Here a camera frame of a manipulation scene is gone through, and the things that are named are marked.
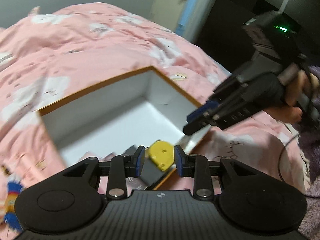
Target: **yellow plastic piece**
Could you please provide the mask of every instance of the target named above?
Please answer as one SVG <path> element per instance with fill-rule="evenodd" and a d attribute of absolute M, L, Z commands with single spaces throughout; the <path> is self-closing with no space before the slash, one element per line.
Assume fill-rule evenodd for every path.
<path fill-rule="evenodd" d="M 166 171 L 174 163 L 173 145 L 165 141 L 156 141 L 148 149 L 149 158 L 161 171 Z"/>

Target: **bed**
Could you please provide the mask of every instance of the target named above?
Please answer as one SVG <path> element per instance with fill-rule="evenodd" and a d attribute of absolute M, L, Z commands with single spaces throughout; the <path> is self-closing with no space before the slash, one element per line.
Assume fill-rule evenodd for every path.
<path fill-rule="evenodd" d="M 37 109 L 149 65 L 204 103 L 229 74 L 184 38 L 116 6 L 81 4 L 47 15 L 40 10 L 0 30 L 0 163 L 22 177 L 25 187 L 65 168 Z M 261 112 L 225 131 L 212 128 L 197 153 L 211 160 L 231 156 L 278 178 L 278 157 L 291 136 L 285 125 Z M 287 183 L 305 191 L 306 166 L 297 142 L 283 155 L 281 170 Z M 192 181 L 176 178 L 169 187 L 192 188 Z M 2 204 L 5 198 L 1 173 Z M 0 239 L 14 236 L 2 226 Z"/>

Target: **human hand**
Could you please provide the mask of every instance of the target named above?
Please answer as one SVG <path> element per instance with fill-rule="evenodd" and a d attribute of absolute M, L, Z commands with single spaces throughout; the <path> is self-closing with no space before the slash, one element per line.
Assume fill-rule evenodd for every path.
<path fill-rule="evenodd" d="M 309 97 L 312 91 L 318 91 L 319 89 L 319 80 L 313 74 L 311 74 L 311 81 L 312 86 L 306 73 L 300 70 L 297 77 L 286 87 L 284 99 L 287 105 L 270 107 L 265 109 L 265 112 L 278 121 L 285 123 L 300 122 L 302 110 L 295 106 L 299 95 L 303 92 Z"/>

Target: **black robotic gripper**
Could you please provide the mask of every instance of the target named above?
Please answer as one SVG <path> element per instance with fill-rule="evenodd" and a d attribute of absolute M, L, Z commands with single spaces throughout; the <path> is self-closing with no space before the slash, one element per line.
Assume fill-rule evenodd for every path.
<path fill-rule="evenodd" d="M 297 232 L 307 210 L 304 195 L 229 157 L 212 162 L 175 146 L 177 171 L 194 178 L 193 194 L 134 190 L 128 196 L 125 179 L 141 174 L 144 157 L 143 146 L 111 162 L 90 157 L 27 188 L 15 203 L 24 229 L 17 238 L 305 239 Z M 97 192 L 101 176 L 108 176 L 105 195 Z"/>

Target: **black cable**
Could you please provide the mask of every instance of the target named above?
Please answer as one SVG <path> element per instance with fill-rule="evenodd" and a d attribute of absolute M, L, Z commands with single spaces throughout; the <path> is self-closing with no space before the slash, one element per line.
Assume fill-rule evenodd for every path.
<path fill-rule="evenodd" d="M 281 174 L 281 171 L 280 171 L 280 160 L 281 160 L 281 157 L 282 157 L 282 154 L 284 153 L 284 151 L 286 150 L 287 146 L 293 141 L 295 140 L 295 138 L 297 138 L 300 134 L 296 134 L 295 136 L 293 136 L 283 147 L 282 151 L 280 152 L 280 155 L 279 155 L 279 160 L 278 160 L 278 174 L 279 174 L 279 177 L 281 179 L 282 182 L 286 183 L 284 181 L 284 178 L 282 177 L 282 174 Z M 308 198 L 315 198 L 315 199 L 320 199 L 320 196 L 311 196 L 311 195 L 307 195 L 307 194 L 303 194 L 305 197 L 308 197 Z"/>

